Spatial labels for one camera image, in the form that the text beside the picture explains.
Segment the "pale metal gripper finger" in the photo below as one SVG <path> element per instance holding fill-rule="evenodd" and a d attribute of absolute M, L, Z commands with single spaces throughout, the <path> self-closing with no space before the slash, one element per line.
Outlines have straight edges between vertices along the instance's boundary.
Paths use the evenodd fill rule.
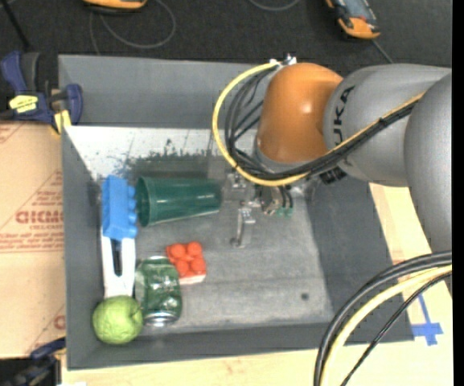
<path fill-rule="evenodd" d="M 253 231 L 256 223 L 252 208 L 239 208 L 236 222 L 236 234 L 231 239 L 231 245 L 235 248 L 245 248 L 248 246 L 253 239 Z"/>
<path fill-rule="evenodd" d="M 243 176 L 233 172 L 227 175 L 226 188 L 230 192 L 246 192 L 248 182 Z"/>

